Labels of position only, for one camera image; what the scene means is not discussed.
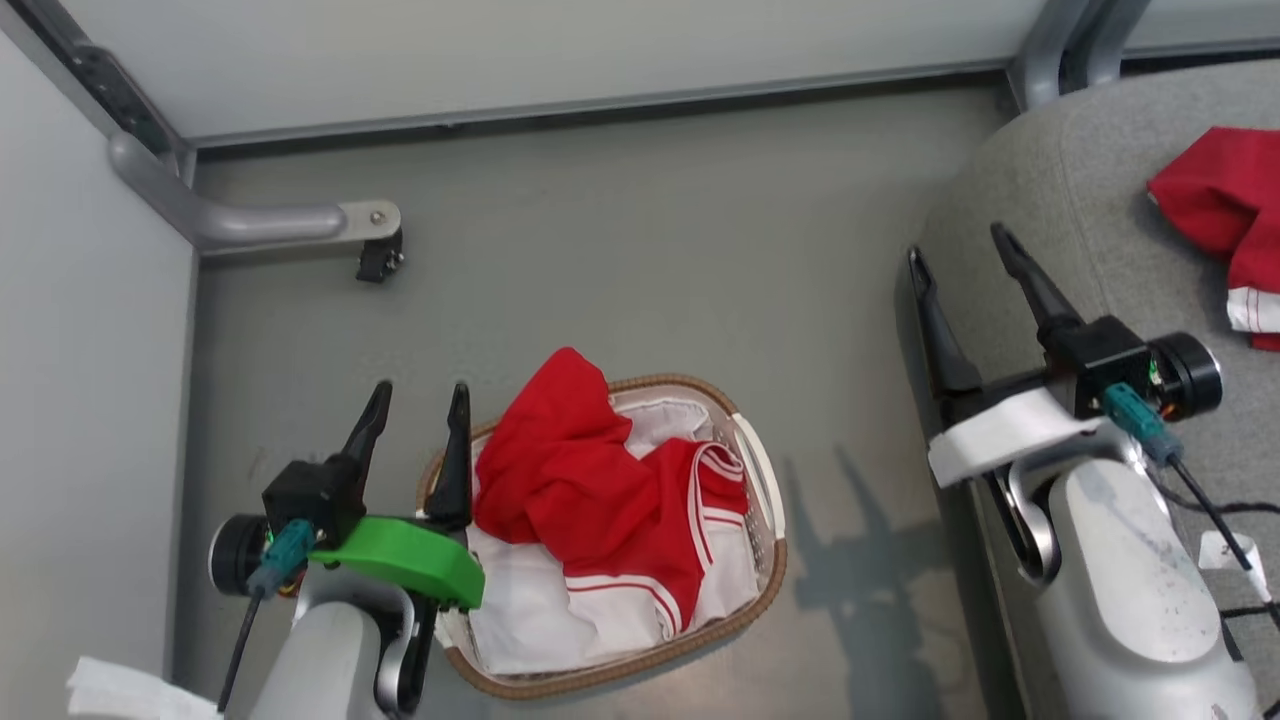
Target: metal bracket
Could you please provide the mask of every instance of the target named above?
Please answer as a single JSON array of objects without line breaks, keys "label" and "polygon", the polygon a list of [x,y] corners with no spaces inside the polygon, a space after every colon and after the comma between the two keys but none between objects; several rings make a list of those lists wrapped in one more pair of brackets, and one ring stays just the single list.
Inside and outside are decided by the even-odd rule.
[{"label": "metal bracket", "polygon": [[174,227],[201,256],[365,242],[357,279],[383,282],[404,260],[394,202],[237,206],[205,200],[165,168],[138,138],[108,142],[115,174]]}]

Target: gray cushion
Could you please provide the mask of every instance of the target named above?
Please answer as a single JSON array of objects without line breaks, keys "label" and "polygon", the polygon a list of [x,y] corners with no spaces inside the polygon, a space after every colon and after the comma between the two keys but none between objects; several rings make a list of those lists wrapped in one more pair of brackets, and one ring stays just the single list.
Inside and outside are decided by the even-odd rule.
[{"label": "gray cushion", "polygon": [[[1280,502],[1280,354],[1252,350],[1229,329],[1226,268],[1180,237],[1146,195],[1146,181],[1211,126],[1280,127],[1280,61],[1126,79],[1019,118],[954,183],[920,245],[960,342],[987,379],[1041,363],[1030,313],[991,243],[993,220],[1014,231],[1087,318],[1111,313],[1148,338],[1179,329],[1199,337],[1222,365],[1226,397],[1219,411],[1175,427],[1188,465],[1220,502]],[[1187,515],[1176,521],[1194,550],[1210,525]],[[1280,518],[1229,521],[1258,539],[1280,578]],[[1212,575],[1220,607],[1257,602],[1243,577]],[[1029,597],[1024,583],[1007,571],[997,580],[1024,669],[1042,662],[1034,618],[1016,607]],[[1230,626],[1268,705],[1280,696],[1280,634],[1265,616]],[[1051,694],[1050,684],[1027,678],[1032,696]]]}]

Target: red cloth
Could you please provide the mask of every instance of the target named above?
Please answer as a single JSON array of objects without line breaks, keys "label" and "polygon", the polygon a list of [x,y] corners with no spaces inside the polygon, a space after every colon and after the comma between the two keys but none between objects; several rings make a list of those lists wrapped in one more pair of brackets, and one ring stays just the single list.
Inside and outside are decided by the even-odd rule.
[{"label": "red cloth", "polygon": [[1280,131],[1210,128],[1147,187],[1174,227],[1230,263],[1228,288],[1256,291],[1238,329],[1270,331],[1253,346],[1280,350],[1257,309],[1257,292],[1280,293]]},{"label": "red cloth", "polygon": [[655,580],[655,600],[684,630],[712,562],[703,507],[745,514],[746,493],[740,477],[717,471],[722,446],[669,439],[637,460],[623,446],[630,432],[600,370],[557,351],[476,461],[475,521],[509,543],[543,543],[566,578]]}]

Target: metal frame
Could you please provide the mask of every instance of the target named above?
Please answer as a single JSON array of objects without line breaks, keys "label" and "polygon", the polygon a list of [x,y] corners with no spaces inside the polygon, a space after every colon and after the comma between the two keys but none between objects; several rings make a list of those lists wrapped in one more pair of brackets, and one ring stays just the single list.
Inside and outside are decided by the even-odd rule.
[{"label": "metal frame", "polygon": [[841,73],[835,76],[767,81],[767,82],[733,85],[724,87],[681,90],[673,92],[653,92],[643,95],[627,95],[621,97],[598,97],[591,100],[571,100],[564,102],[518,105],[511,108],[494,108],[485,110],[462,110],[457,113],[406,115],[398,118],[355,120],[349,123],[287,127],[276,129],[236,132],[229,135],[209,135],[209,136],[191,137],[187,138],[187,141],[192,146],[205,150],[215,147],[237,147],[241,145],[259,145],[269,142],[285,142],[293,140],[312,140],[320,137],[339,137],[339,136],[352,136],[352,135],[365,135],[365,133],[378,133],[378,132],[411,131],[421,128],[452,128],[457,126],[466,126],[474,123],[498,123],[504,120],[520,120],[526,118],[554,118],[562,115],[579,115],[585,113],[641,110],[648,108],[675,106],[675,105],[685,105],[692,102],[733,101],[749,97],[763,97],[783,92],[812,92],[812,91],[833,90],[833,88],[852,87],[852,86],[861,86],[870,83],[927,79],[927,78],[956,76],[965,73],[1002,70],[1005,69],[1006,64],[1007,60],[1005,58],[992,58],[989,60],[974,60],[966,63],[952,63],[946,65],[916,65],[911,68],[893,68],[893,69],[868,70],[859,73]]},{"label": "metal frame", "polygon": [[[200,197],[192,191],[195,149],[115,55],[93,45],[58,0],[9,0],[9,5],[5,32],[15,42],[26,40],[19,47],[28,55],[41,55],[32,60],[109,137],[108,156],[116,176],[202,258],[362,242],[356,278],[367,282],[383,282],[403,263],[401,211],[388,200],[237,206]],[[29,32],[17,32],[18,24]],[[36,47],[31,35],[45,47]],[[49,54],[60,67],[49,61]]]},{"label": "metal frame", "polygon": [[108,156],[115,174],[202,256],[385,240],[401,228],[399,209],[387,200],[261,208],[205,200],[127,132],[111,136]]},{"label": "metal frame", "polygon": [[1151,0],[1048,0],[1009,65],[1019,111],[1119,79],[1125,41]]}]

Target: metal bar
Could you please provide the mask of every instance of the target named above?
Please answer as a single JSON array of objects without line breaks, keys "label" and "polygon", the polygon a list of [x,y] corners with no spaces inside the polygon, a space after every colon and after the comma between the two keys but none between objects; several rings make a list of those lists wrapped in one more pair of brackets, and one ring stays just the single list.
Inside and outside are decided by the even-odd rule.
[{"label": "metal bar", "polygon": [[408,129],[420,129],[431,127],[452,127],[452,126],[462,126],[471,123],[518,120],[527,118],[550,118],[558,115],[573,115],[573,114],[641,109],[641,108],[658,108],[663,105],[680,105],[685,102],[737,100],[746,97],[777,95],[783,92],[832,90],[840,87],[856,87],[860,85],[879,83],[879,82],[924,79],[933,77],[1001,70],[1005,69],[1007,63],[1009,63],[1007,58],[991,58],[986,60],[956,63],[950,65],[922,65],[918,68],[899,68],[888,70],[873,70],[865,73],[844,73],[836,76],[745,83],[728,87],[707,87],[707,88],[684,90],[676,92],[654,92],[645,95],[627,95],[621,97],[596,97],[591,100],[575,100],[568,102],[544,102],[538,105],[517,105],[511,108],[465,110],[460,113],[438,113],[430,115],[408,115],[402,118],[378,118],[370,120],[356,120],[349,123],[329,123],[320,126],[287,127],[287,128],[250,131],[250,132],[238,132],[228,135],[209,135],[209,136],[188,137],[186,140],[191,147],[205,150],[211,147],[233,147],[241,145],[284,142],[292,140],[311,140],[320,137],[349,136],[349,135],[362,135],[374,132],[408,131]]},{"label": "metal bar", "polygon": [[1057,100],[1062,51],[1089,0],[1048,0],[1009,65],[1009,85],[1023,113]]},{"label": "metal bar", "polygon": [[52,54],[111,115],[178,173],[187,147],[120,60],[93,45],[58,0],[9,0]]},{"label": "metal bar", "polygon": [[1097,18],[1066,49],[1068,82],[1073,88],[1120,79],[1125,42],[1151,0],[1110,0]]},{"label": "metal bar", "polygon": [[1098,18],[1102,17],[1102,13],[1107,12],[1106,9],[1110,4],[1111,0],[1089,0],[1089,4],[1084,6],[1084,12],[1080,13],[1080,19],[1076,20],[1075,29],[1071,31],[1071,37],[1066,41],[1066,46],[1074,47],[1079,45],[1080,37],[1084,36],[1084,32],[1089,27],[1098,22]]},{"label": "metal bar", "polygon": [[1156,58],[1194,58],[1197,55],[1226,55],[1233,53],[1276,53],[1280,51],[1280,36],[1252,37],[1247,40],[1222,40],[1215,42],[1188,42],[1160,47],[1135,47],[1124,51],[1126,60],[1147,60]]},{"label": "metal bar", "polygon": [[111,137],[108,152],[115,173],[205,256],[385,240],[401,228],[399,209],[387,200],[275,206],[205,200],[125,132]]},{"label": "metal bar", "polygon": [[49,46],[45,37],[27,22],[17,8],[8,3],[0,3],[0,31],[3,31],[13,44],[32,64],[45,73],[54,86],[65,95],[72,104],[84,114],[93,127],[104,136],[119,132],[119,126],[102,105],[90,95],[88,90],[72,74],[70,69],[59,58],[58,51]]}]

